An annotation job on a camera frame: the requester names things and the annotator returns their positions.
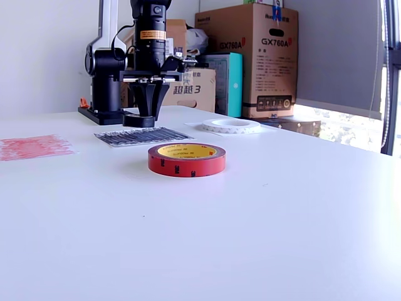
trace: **teal box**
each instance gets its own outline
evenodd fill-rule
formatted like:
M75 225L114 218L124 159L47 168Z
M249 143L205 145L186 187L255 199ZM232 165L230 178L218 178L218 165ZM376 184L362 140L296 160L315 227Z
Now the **teal box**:
M197 57L199 63L216 71L216 113L241 117L242 114L242 55L214 53Z

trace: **robotic arm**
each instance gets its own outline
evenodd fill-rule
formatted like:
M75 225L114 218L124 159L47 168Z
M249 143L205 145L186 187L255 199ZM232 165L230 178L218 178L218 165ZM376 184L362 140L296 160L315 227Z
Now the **robotic arm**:
M184 71L180 58L165 59L166 12L171 1L131 0L135 53L129 55L117 38L118 0L100 0L98 38L87 46L85 57L86 71L92 76L91 106L78 108L80 113L100 125L154 127L169 82L181 81ZM140 115L121 109L120 82L130 84Z

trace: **sheet of paper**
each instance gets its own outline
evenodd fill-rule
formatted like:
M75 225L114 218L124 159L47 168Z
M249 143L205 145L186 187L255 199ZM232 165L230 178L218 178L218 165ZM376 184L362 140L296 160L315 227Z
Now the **sheet of paper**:
M215 132L209 132L208 130L204 130L203 126L202 126L202 122L198 122L198 123L189 123L186 124L190 127L195 128L196 130L200 130L202 132L207 132L210 134L214 134L214 135L218 135L218 136L223 136L223 137L233 137L233 136L241 136L241 135L255 135L255 134L260 134L260 133L268 133L268 132L275 132L275 130L273 129L267 129L265 127L261 128L261 131L259 133L252 133L252 134L223 134L223 133L215 133Z
M119 130L116 132L95 134L95 136L96 138L99 138L112 147L166 143L187 139L195 139L186 134L166 129L165 127L156 127L152 129Z
M0 161L70 154L76 154L72 145L58 135L0 140Z

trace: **white tape roll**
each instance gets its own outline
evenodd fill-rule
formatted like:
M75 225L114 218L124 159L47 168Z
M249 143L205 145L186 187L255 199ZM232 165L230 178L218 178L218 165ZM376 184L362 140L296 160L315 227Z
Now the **white tape roll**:
M203 129L223 134L253 134L261 131L261 124L241 119L212 119L203 123Z

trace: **window frame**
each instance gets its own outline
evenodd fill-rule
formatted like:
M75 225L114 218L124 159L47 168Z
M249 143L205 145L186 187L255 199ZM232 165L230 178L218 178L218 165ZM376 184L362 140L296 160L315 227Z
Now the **window frame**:
M382 154L393 155L395 130L397 123L398 107L398 80L401 72L401 43L399 36L399 15L398 0L384 0L387 6L387 24L388 24L388 70L390 73L390 114L386 104L384 114L383 138L386 125L388 123L387 141L382 148Z

